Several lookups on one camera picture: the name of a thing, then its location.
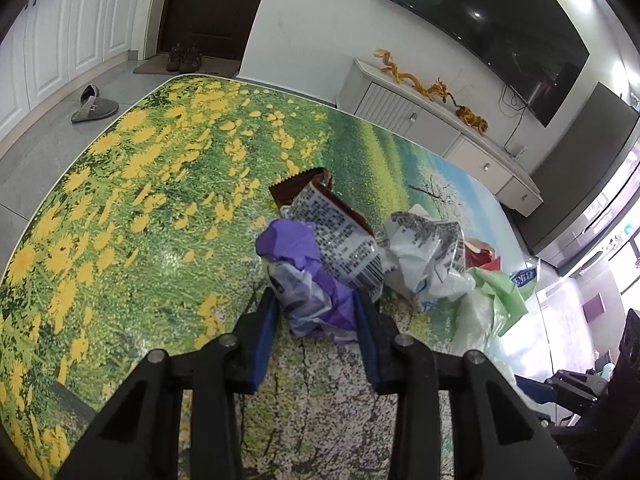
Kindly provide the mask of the white tissue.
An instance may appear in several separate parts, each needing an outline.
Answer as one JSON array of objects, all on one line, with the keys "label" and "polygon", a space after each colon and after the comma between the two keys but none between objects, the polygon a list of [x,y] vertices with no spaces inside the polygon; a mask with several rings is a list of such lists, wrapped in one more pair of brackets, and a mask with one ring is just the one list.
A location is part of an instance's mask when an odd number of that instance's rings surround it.
[{"label": "white tissue", "polygon": [[486,352],[503,324],[503,315],[493,294],[476,288],[459,301],[450,353],[463,356],[470,350]]}]

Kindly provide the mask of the green plastic bag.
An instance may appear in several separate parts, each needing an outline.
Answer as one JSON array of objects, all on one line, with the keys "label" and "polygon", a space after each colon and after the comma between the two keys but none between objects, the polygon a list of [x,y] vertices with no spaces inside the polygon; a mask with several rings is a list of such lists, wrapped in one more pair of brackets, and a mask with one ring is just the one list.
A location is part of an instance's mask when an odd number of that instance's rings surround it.
[{"label": "green plastic bag", "polygon": [[491,331],[504,336],[528,313],[526,301],[535,292],[537,269],[526,268],[513,274],[502,271],[469,268],[475,289],[489,300],[492,311]]}]

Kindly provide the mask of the red paper box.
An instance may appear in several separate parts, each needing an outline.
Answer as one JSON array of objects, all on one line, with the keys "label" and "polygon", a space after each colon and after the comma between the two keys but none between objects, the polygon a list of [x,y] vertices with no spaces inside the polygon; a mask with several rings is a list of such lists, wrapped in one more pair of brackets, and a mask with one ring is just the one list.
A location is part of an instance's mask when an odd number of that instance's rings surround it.
[{"label": "red paper box", "polygon": [[463,235],[465,267],[488,271],[501,270],[501,258],[495,248],[468,234]]}]

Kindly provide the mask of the white printed plastic bag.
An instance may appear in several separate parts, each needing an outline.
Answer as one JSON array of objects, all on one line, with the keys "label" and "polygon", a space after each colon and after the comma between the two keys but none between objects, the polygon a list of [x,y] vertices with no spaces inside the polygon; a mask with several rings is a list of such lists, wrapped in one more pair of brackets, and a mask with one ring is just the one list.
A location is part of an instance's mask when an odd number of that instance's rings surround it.
[{"label": "white printed plastic bag", "polygon": [[475,288],[465,271],[461,226],[412,211],[396,211],[376,234],[384,284],[421,312],[454,302]]}]

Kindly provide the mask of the purple plastic wrapper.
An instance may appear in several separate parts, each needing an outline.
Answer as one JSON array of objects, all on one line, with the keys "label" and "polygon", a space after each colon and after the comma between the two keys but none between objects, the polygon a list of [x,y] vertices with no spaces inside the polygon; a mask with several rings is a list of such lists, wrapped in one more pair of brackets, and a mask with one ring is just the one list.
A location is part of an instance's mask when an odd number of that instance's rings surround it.
[{"label": "purple plastic wrapper", "polygon": [[294,337],[357,340],[355,291],[324,270],[310,223],[273,220],[255,249]]}]

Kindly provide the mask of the brown snack wrapper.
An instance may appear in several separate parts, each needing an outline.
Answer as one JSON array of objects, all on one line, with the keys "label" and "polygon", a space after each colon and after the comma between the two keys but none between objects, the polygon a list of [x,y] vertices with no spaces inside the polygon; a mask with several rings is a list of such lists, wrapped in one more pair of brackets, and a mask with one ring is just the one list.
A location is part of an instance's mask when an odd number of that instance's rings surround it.
[{"label": "brown snack wrapper", "polygon": [[270,186],[284,218],[311,224],[324,268],[378,301],[384,285],[380,248],[367,220],[332,191],[330,170],[317,167]]}]

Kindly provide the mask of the purple stool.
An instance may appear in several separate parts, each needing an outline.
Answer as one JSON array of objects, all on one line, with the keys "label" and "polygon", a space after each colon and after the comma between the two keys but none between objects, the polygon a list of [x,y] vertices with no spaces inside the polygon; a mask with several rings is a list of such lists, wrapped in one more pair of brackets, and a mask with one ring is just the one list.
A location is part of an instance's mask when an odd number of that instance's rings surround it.
[{"label": "purple stool", "polygon": [[600,294],[594,295],[582,305],[585,319],[588,323],[592,323],[596,318],[605,314],[605,304]]}]

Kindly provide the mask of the landscape print table mat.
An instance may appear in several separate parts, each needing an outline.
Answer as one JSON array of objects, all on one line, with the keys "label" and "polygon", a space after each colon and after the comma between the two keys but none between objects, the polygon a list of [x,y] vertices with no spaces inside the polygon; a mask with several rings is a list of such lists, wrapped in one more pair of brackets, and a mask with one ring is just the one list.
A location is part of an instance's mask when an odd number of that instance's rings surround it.
[{"label": "landscape print table mat", "polygon": [[64,164],[3,273],[1,423],[30,474],[56,475],[150,350],[232,329],[265,285],[270,186],[314,167],[373,229],[421,206],[525,264],[495,196],[419,145],[285,92],[171,79]]}]

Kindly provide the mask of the grey refrigerator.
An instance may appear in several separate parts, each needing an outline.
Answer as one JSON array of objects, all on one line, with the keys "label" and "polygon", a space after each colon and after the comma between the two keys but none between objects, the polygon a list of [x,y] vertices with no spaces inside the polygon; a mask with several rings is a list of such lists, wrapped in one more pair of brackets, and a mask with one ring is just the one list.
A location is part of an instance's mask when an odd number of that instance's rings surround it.
[{"label": "grey refrigerator", "polygon": [[536,169],[542,204],[513,215],[529,251],[564,274],[639,188],[639,112],[600,82]]}]

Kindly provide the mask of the white tv cabinet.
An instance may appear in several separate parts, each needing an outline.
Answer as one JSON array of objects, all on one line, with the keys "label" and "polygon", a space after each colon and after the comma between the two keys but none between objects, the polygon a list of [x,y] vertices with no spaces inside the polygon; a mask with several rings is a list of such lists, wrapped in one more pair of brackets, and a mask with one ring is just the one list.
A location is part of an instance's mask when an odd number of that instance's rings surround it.
[{"label": "white tv cabinet", "polygon": [[356,60],[340,94],[339,110],[386,128],[437,154],[482,182],[504,206],[530,216],[544,200],[532,177],[506,150],[379,68]]}]

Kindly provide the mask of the white power strip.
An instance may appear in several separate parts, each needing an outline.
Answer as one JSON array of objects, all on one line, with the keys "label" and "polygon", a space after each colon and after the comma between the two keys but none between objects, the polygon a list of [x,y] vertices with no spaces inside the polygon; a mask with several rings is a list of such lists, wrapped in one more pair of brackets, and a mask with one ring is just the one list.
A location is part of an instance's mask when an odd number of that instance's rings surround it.
[{"label": "white power strip", "polygon": [[526,152],[527,148],[524,145],[519,145],[518,148],[515,150],[513,156],[515,158],[519,158],[521,157],[525,152]]}]

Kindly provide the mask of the golden tiger figurine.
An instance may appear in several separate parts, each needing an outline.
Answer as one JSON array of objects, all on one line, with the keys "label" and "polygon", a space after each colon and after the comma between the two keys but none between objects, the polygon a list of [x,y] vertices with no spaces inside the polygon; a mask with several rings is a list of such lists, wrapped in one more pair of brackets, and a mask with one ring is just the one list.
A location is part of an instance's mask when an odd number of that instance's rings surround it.
[{"label": "golden tiger figurine", "polygon": [[484,117],[472,112],[469,107],[465,105],[459,105],[451,93],[449,93],[448,96],[454,103],[454,108],[456,109],[454,111],[454,114],[457,116],[457,118],[462,120],[465,125],[475,129],[481,136],[484,136],[489,128],[487,120]]}]

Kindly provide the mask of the grey slipper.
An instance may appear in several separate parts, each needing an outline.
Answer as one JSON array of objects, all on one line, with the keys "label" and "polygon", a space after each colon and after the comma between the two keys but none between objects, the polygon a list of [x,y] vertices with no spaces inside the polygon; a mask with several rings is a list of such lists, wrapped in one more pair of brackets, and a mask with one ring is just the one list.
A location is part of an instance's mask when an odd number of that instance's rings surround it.
[{"label": "grey slipper", "polygon": [[72,115],[70,122],[93,122],[111,117],[116,114],[119,104],[116,101],[100,96],[100,90],[95,84],[88,84],[80,95],[80,109]]}]

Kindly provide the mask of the golden dragon figurine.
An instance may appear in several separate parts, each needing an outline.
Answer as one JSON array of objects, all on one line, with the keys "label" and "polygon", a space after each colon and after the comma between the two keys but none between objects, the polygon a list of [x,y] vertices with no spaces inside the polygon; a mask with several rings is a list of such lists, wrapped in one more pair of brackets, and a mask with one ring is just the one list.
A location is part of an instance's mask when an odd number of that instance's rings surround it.
[{"label": "golden dragon figurine", "polygon": [[396,84],[404,84],[406,81],[409,81],[414,91],[430,101],[437,98],[446,104],[448,99],[454,98],[449,92],[447,85],[441,79],[437,78],[434,84],[425,87],[416,75],[402,72],[393,60],[393,55],[389,50],[378,49],[373,55],[381,60],[383,64],[382,71],[389,74],[390,78],[392,78]]}]

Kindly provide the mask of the pair of dark shoes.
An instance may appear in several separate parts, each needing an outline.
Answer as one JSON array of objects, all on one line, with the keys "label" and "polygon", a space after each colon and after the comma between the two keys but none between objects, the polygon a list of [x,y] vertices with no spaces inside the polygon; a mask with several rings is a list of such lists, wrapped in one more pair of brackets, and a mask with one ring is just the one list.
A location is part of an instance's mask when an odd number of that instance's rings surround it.
[{"label": "pair of dark shoes", "polygon": [[169,52],[166,70],[169,73],[196,73],[202,66],[202,57],[202,52],[197,47],[176,44]]}]

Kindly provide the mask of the dark brown entrance door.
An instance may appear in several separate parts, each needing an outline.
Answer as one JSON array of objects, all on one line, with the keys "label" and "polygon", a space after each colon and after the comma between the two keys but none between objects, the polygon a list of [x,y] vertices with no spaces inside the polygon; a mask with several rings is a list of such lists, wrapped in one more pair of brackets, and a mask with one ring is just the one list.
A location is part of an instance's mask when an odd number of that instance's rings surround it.
[{"label": "dark brown entrance door", "polygon": [[158,50],[196,47],[206,56],[239,61],[262,0],[165,0]]}]

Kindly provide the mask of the black wall television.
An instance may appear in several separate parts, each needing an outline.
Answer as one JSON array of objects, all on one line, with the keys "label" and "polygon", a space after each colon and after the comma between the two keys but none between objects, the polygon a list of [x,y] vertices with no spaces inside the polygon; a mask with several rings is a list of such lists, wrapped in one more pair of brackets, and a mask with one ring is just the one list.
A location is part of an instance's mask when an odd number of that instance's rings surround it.
[{"label": "black wall television", "polygon": [[589,51],[558,0],[390,0],[471,51],[548,126]]}]

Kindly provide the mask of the white wall cabinets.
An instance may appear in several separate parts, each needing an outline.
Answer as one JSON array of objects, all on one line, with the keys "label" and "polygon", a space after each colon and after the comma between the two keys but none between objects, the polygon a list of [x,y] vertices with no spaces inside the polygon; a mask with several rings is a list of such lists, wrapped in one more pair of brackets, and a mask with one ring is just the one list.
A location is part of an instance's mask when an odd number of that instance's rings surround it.
[{"label": "white wall cabinets", "polygon": [[1,149],[66,90],[141,60],[153,0],[28,0],[1,44]]}]

